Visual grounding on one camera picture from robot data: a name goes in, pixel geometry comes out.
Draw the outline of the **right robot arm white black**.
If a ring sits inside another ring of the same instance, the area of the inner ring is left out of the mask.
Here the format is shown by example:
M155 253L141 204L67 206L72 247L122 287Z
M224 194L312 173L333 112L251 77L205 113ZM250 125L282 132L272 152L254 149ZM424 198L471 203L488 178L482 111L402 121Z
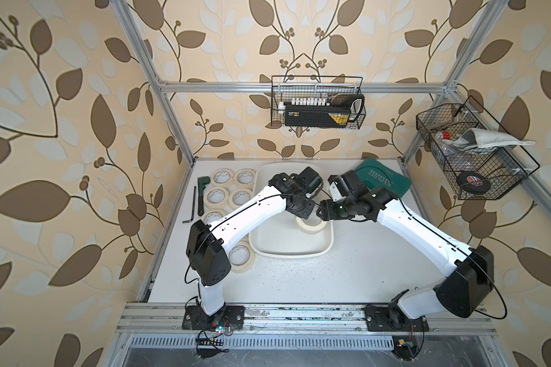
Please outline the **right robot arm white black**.
M467 318L495 289L494 256L447 235L411 211L401 198L383 186L368 188L355 171L328 179L330 199L321 201L324 221L363 217L392 230L421 252L442 273L442 279L416 290L405 290L388 304L396 320L418 319L449 312Z

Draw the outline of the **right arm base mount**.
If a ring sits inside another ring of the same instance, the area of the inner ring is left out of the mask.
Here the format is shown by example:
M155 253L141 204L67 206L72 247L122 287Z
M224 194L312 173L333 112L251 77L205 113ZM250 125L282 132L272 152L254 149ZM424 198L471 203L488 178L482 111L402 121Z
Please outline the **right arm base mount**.
M408 318L399 307L392 304L368 304L364 307L367 330L370 332L428 332L423 317Z

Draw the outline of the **white plastic storage tray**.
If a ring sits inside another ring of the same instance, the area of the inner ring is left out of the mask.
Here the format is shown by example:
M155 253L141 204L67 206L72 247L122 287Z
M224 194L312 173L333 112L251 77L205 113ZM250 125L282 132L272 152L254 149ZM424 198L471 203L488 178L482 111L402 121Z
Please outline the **white plastic storage tray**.
M316 165L293 161L270 163L257 171L253 192L258 194L276 174L299 174L305 168L313 168L324 177L322 169ZM309 235L298 228L295 217L284 211L255 228L249 234L253 250L261 256L289 259L312 258L327 253L334 244L332 223L326 222L327 226L321 232Z

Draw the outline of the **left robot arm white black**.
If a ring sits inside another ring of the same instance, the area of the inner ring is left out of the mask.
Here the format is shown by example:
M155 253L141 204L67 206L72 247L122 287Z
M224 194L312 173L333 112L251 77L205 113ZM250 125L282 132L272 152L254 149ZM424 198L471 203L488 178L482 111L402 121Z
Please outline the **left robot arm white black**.
M195 273L197 302L205 315L213 316L225 307L222 281L231 272L228 255L235 245L284 211L307 220L316 206L312 197L322 187L323 180L313 168L305 168L299 174L277 174L255 197L224 218L192 224L186 249L187 269Z

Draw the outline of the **masking tape roll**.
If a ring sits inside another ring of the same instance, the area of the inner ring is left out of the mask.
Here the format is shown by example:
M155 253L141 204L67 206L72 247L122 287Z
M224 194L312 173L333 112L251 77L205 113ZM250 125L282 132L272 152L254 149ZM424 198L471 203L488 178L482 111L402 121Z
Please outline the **masking tape roll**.
M327 226L326 221L323 221L318 217L310 217L307 219L295 217L295 222L302 232L309 235L319 233Z
M228 168L221 168L214 171L210 178L213 186L229 188L234 183L234 172Z
M252 189L257 177L253 169L244 168L234 174L234 183L238 188Z
M230 192L225 187L212 186L208 188L203 202L208 209L224 209L229 204Z
M229 195L228 204L232 209L237 209L253 198L253 192L246 188L239 188Z
M237 274L249 271L256 260L256 253L247 241L240 241L229 252L231 271Z
M202 221L205 224L212 223L216 220L220 220L226 216L226 213L222 209L210 209L206 214L202 217Z

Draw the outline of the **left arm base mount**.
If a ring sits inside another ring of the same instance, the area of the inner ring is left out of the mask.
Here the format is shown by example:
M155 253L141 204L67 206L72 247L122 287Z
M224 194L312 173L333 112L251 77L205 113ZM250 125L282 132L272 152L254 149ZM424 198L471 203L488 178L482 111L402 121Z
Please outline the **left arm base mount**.
M208 315L199 304L185 307L182 330L242 330L245 307L225 304L217 313Z

